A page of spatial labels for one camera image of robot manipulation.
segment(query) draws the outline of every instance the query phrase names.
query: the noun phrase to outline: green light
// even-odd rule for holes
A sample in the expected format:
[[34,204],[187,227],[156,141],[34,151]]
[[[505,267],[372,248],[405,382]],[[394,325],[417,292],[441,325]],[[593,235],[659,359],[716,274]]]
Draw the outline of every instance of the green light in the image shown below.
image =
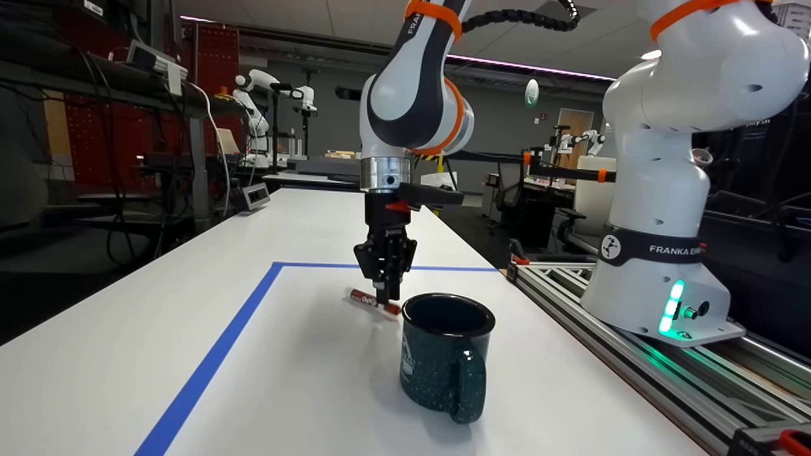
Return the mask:
[[665,320],[659,322],[659,331],[663,331],[663,334],[668,334],[673,326],[675,326],[675,320],[673,320],[673,317],[665,317]]
[[678,282],[673,289],[669,289],[669,299],[673,302],[682,302],[682,297],[685,297],[685,282]]
[[668,317],[678,317],[678,310],[679,310],[679,302],[669,299],[668,306],[665,306],[665,315]]

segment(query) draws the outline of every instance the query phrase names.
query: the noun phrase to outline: ceiling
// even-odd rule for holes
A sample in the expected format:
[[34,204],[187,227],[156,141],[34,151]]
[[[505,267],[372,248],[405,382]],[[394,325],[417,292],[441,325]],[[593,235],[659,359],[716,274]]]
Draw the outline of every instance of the ceiling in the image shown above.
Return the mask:
[[[574,32],[490,26],[465,36],[455,52],[618,75],[654,47],[647,23],[637,17],[637,2],[575,0],[593,12]],[[233,26],[391,46],[404,23],[405,0],[178,0],[178,4],[185,14]],[[546,0],[475,0],[470,14],[499,7],[538,11],[541,4]]]

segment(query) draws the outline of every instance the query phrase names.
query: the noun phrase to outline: black mug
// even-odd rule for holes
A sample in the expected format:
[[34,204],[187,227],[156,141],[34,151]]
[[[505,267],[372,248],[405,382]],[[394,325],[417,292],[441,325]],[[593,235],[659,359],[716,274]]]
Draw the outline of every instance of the black mug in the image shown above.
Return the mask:
[[422,293],[404,303],[402,386],[424,407],[475,422],[486,394],[486,343],[497,317],[475,299]]

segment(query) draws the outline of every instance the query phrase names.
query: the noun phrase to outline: mug handle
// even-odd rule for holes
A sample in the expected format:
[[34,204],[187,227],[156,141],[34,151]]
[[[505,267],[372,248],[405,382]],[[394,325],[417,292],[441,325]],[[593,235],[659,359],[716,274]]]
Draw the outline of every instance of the mug handle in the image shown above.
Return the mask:
[[455,386],[452,419],[457,422],[475,422],[484,410],[486,369],[480,349],[466,346],[457,355],[457,386]]

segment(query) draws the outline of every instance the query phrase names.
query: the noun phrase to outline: blue tape line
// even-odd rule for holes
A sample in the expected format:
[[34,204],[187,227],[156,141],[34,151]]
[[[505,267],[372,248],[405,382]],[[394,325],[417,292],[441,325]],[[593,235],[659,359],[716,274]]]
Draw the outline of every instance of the blue tape line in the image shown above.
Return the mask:
[[178,397],[170,403],[170,407],[163,412],[163,419],[156,422],[153,432],[146,438],[146,443],[138,448],[138,456],[157,456],[167,454],[173,441],[178,438],[184,422],[195,410],[200,394],[205,392],[214,375],[222,369],[223,359],[229,358],[236,340],[243,334],[246,325],[252,322],[253,312],[265,302],[267,292],[275,287],[275,282],[282,274],[282,263],[275,263],[270,274],[258,282],[248,302],[239,310],[239,315],[232,320],[222,340],[208,349],[199,369],[187,378]]

